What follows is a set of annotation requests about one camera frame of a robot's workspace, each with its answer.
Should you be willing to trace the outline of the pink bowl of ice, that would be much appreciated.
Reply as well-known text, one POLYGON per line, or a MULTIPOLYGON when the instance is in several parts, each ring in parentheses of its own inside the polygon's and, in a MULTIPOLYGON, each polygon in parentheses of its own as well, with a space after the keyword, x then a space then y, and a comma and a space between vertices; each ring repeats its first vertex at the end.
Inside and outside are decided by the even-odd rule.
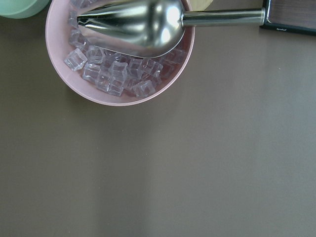
POLYGON ((136 98, 128 93, 121 97, 109 95, 98 90, 91 83, 83 80, 77 71, 72 71, 65 63, 64 59, 75 48, 68 43, 71 26, 67 23, 71 3, 69 0, 53 0, 51 2, 45 26, 46 47, 55 71, 64 83, 80 96, 98 104, 108 106, 131 106, 149 101, 166 91, 182 74, 185 69, 195 40, 195 28, 186 29, 181 40, 183 49, 186 50, 186 58, 175 69, 162 84, 157 87, 156 93, 147 98, 136 98))

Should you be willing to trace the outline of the steel ice scoop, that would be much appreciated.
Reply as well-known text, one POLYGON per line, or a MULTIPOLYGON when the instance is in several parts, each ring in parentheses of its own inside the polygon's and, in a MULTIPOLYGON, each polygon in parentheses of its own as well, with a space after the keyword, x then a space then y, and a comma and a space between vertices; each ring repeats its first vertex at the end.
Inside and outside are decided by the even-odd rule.
POLYGON ((187 11, 182 0, 121 0, 77 16, 89 41, 122 54, 156 58, 174 49, 189 27, 256 25, 265 9, 187 11))

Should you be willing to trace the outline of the wooden cup stand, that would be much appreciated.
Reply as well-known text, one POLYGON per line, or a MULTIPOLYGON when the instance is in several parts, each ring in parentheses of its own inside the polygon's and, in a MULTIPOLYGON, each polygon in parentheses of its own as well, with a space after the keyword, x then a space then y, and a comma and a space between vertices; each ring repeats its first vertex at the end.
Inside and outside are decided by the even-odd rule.
POLYGON ((193 11, 203 11, 213 3, 213 0, 189 0, 189 2, 193 11))

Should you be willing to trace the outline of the mint green bowl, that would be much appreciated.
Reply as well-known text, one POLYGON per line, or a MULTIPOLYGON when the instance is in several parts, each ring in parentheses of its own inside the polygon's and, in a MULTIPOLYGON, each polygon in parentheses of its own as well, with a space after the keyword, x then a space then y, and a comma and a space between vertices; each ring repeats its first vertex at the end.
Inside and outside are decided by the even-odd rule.
POLYGON ((0 0, 1 17, 23 19, 42 11, 49 0, 0 0))

